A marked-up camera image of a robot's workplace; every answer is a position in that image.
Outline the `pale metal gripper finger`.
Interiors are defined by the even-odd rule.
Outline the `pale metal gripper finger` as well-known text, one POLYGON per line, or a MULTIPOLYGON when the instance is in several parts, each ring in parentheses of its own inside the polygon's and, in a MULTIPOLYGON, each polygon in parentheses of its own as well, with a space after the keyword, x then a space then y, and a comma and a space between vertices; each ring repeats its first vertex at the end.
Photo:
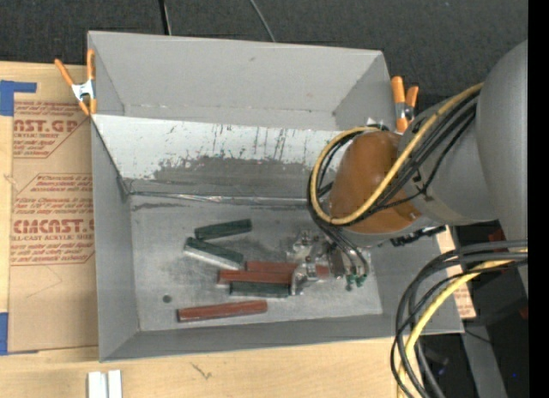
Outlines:
POLYGON ((314 263, 301 263, 292 272, 290 280, 290 295, 301 295, 305 288, 320 281, 317 267, 314 263))
POLYGON ((286 256, 289 262, 315 262, 321 253, 321 237, 314 232, 301 232, 288 249, 286 256))

